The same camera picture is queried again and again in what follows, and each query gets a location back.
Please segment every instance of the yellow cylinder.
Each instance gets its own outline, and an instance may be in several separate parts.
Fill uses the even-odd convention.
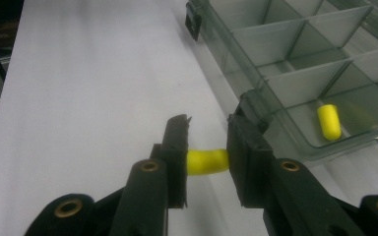
[[[335,141],[342,135],[340,118],[337,106],[332,104],[323,105],[318,108],[318,118],[325,139]]]
[[[214,174],[227,169],[228,153],[225,149],[188,151],[188,175]]]

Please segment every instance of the clear plastic organizer box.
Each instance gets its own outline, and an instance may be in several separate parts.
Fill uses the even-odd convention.
[[[269,123],[277,157],[317,160],[378,137],[378,37],[371,4],[198,0],[201,36],[228,83]],[[342,136],[322,135],[317,109],[338,107]]]

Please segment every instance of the plastic compartment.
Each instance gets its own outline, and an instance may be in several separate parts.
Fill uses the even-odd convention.
[[[315,160],[378,136],[378,41],[369,35],[376,43],[359,48],[367,40],[361,34],[369,34],[360,26],[371,6],[337,10],[319,0],[200,4],[203,39],[235,94],[250,90],[248,103],[269,122],[265,137],[276,156]],[[322,136],[316,112],[328,103],[338,106],[342,123],[334,142]]]

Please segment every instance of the white table surface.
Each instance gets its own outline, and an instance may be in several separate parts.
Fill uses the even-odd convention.
[[[190,148],[225,148],[237,99],[184,27],[185,3],[26,0],[0,101],[0,235],[23,235],[60,196],[97,201],[123,187],[174,115],[193,117]],[[378,145],[311,171],[358,205],[378,194]],[[228,172],[190,177],[187,189],[189,207],[169,211],[169,235],[267,235]]]

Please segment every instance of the white surface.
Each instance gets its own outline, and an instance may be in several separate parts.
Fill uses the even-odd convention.
[[[62,195],[97,201],[123,187],[131,165],[161,142],[171,116],[193,117],[191,148],[225,147],[236,99],[214,96],[229,88],[205,45],[183,26],[184,6],[26,1],[0,102],[0,235],[23,235]],[[346,167],[342,161],[353,164],[341,158],[312,171],[354,203],[377,179],[350,197],[336,182],[349,176],[332,175]],[[170,211],[169,235],[267,235],[261,211],[239,206],[228,172],[189,178],[188,204]]]

